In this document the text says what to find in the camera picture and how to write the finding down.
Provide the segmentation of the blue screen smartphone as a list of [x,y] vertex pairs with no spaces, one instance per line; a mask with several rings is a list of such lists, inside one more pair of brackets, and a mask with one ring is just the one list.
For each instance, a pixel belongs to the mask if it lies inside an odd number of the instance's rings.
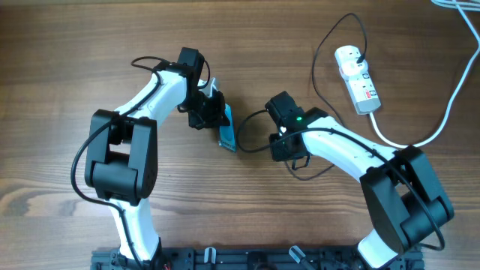
[[235,131],[233,126],[233,114],[229,104],[225,104],[225,114],[229,120],[229,124],[227,126],[220,126],[219,127],[219,146],[230,150],[231,152],[236,152],[236,138],[235,138]]

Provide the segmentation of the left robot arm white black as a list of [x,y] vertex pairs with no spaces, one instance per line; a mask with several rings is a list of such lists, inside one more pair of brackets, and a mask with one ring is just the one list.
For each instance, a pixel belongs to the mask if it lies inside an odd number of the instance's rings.
[[122,269],[168,269],[149,203],[158,177],[158,130],[173,110],[185,113],[196,130],[215,128],[220,143],[235,148],[233,117],[216,79],[202,80],[209,67],[197,49],[184,47],[176,61],[159,58],[150,80],[131,100],[91,117],[85,155],[85,183],[95,204],[107,206],[121,239],[113,258]]

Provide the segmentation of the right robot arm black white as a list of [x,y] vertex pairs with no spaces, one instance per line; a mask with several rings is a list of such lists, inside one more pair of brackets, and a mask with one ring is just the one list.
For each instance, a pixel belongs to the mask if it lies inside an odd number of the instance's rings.
[[303,110],[285,91],[265,110],[277,127],[269,137],[274,161],[291,161],[297,170],[296,161],[321,157],[361,185],[373,230],[356,250],[367,267],[387,266],[439,234],[454,217],[452,202],[420,148],[376,144],[319,108]]

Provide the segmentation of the white charger adapter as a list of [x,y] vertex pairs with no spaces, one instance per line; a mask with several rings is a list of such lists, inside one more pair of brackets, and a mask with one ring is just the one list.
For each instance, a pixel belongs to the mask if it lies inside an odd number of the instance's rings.
[[341,77],[348,81],[354,77],[361,76],[368,72],[368,63],[366,60],[358,63],[356,59],[342,61],[339,64],[339,71]]

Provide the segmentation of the white power strip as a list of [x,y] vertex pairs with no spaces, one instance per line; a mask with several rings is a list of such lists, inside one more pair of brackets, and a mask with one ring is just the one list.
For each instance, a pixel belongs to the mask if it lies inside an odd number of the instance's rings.
[[[358,47],[347,45],[336,49],[334,57],[339,68],[339,64],[347,60],[356,59],[360,63],[361,53]],[[343,79],[343,81],[358,115],[368,115],[380,108],[381,102],[369,71],[351,80]]]

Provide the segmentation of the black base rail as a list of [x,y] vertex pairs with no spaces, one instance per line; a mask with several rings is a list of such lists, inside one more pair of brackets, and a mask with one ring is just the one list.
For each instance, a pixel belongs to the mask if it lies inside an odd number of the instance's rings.
[[[144,261],[144,269],[375,269],[361,258],[356,246],[301,247],[302,255],[289,249],[163,248],[160,259]],[[90,269],[140,269],[119,248],[92,252]],[[423,253],[415,247],[378,269],[425,269]]]

